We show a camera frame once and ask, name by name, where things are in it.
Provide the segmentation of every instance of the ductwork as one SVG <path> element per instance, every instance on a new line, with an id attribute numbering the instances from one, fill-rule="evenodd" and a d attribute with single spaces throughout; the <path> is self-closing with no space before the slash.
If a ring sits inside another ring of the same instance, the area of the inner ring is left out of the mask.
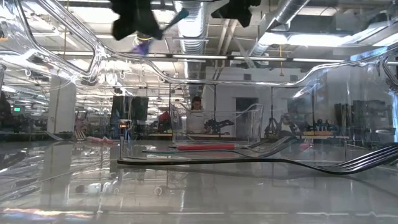
<path id="1" fill-rule="evenodd" d="M 178 31 L 180 37 L 195 40 L 181 40 L 180 45 L 184 54 L 204 54 L 205 53 L 205 15 L 206 3 L 198 1 L 175 1 L 175 9 L 177 12 L 185 8 L 189 11 L 189 16 L 180 21 Z M 184 62 L 185 78 L 200 78 L 201 63 L 200 62 Z M 190 97 L 198 94 L 198 85 L 188 87 Z"/>
<path id="2" fill-rule="evenodd" d="M 278 3 L 278 8 L 271 16 L 266 16 L 259 26 L 259 40 L 251 50 L 252 56 L 261 56 L 268 48 L 269 38 L 268 35 L 271 29 L 274 29 L 280 25 L 286 25 L 289 27 L 289 23 L 292 19 L 300 12 L 300 10 L 310 0 L 281 0 Z"/>

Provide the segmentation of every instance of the ceiling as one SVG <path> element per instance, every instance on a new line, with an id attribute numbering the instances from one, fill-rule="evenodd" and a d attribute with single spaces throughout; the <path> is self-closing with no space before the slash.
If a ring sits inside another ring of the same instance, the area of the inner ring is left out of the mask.
<path id="1" fill-rule="evenodd" d="M 233 21 L 224 19 L 213 19 L 210 15 L 206 17 L 206 37 L 205 37 L 205 55 L 231 55 L 233 52 L 239 52 L 239 45 L 244 50 L 250 51 L 257 38 L 259 38 L 258 30 L 263 16 L 277 7 L 278 0 L 262 0 L 261 5 L 251 9 L 252 19 L 248 27 L 243 28 L 239 23 L 234 28 L 233 32 L 227 32 L 222 38 L 223 27 L 228 27 L 232 31 L 234 26 Z M 90 1 L 90 0 L 60 0 L 59 3 L 65 7 L 79 19 L 92 33 L 94 33 L 101 41 L 103 41 L 109 48 L 118 52 L 130 52 L 134 47 L 136 41 L 136 34 L 130 35 L 123 40 L 117 41 L 111 35 L 112 23 L 118 18 L 111 9 L 109 9 L 109 2 L 107 1 Z M 385 9 L 391 5 L 390 1 L 310 1 L 298 14 L 297 18 L 303 21 L 322 21 L 336 18 L 341 19 L 341 16 L 353 15 L 355 18 L 363 18 L 366 14 L 375 14 L 376 9 Z M 91 56 L 71 56 L 73 52 L 92 52 L 88 44 L 81 41 L 75 35 L 71 34 L 65 29 L 62 23 L 43 10 L 35 1 L 22 1 L 25 16 L 29 23 L 30 29 L 36 41 L 48 50 L 59 54 L 75 66 L 87 70 L 90 66 Z M 175 15 L 174 11 L 154 10 L 154 14 L 159 24 L 164 26 L 172 20 Z M 340 22 L 335 22 L 336 26 L 342 26 Z M 310 27 L 310 24 L 303 23 L 302 29 Z M 353 35 L 360 32 L 360 27 L 352 28 Z M 234 40 L 228 42 L 228 36 L 233 35 Z M 163 40 L 156 40 L 150 53 L 153 54 L 182 54 L 180 47 L 180 40 L 178 39 L 178 27 L 170 28 L 164 35 Z M 0 49 L 7 49 L 6 46 L 1 45 Z M 345 60 L 347 55 L 336 54 L 336 47 L 315 47 L 302 45 L 271 45 L 267 48 L 266 54 L 275 57 L 299 57 L 299 58 L 324 58 L 324 59 L 342 59 Z M 154 60 L 156 66 L 162 71 L 172 77 L 184 78 L 184 61 L 159 61 Z M 316 64 L 314 63 L 285 63 L 284 66 L 296 67 L 302 69 L 309 69 Z M 214 60 L 207 60 L 205 66 L 215 66 Z M 268 67 L 277 67 L 279 63 L 270 62 Z M 118 77 L 118 82 L 122 86 L 126 86 L 129 94 L 132 95 L 146 95 L 146 90 L 138 90 L 137 88 L 128 88 L 129 86 L 147 86 L 149 89 L 154 89 L 150 96 L 168 96 L 169 84 L 164 83 L 151 70 L 142 65 L 133 65 L 123 61 L 110 62 L 106 64 L 106 69 L 109 73 L 114 73 Z M 35 98 L 40 98 L 44 103 L 43 107 L 47 105 L 49 98 L 50 77 L 42 78 L 30 74 L 29 71 L 7 71 L 4 79 L 6 85 L 17 90 L 17 94 L 12 95 L 12 99 L 18 100 L 37 95 Z M 89 106 L 101 106 L 98 98 L 102 96 L 113 96 L 115 94 L 113 88 L 89 88 L 87 86 L 78 86 L 78 106 L 87 108 Z M 176 90 L 173 96 L 183 100 L 187 93 L 184 90 Z M 155 98 L 155 103 L 165 104 L 168 99 L 159 100 Z"/>

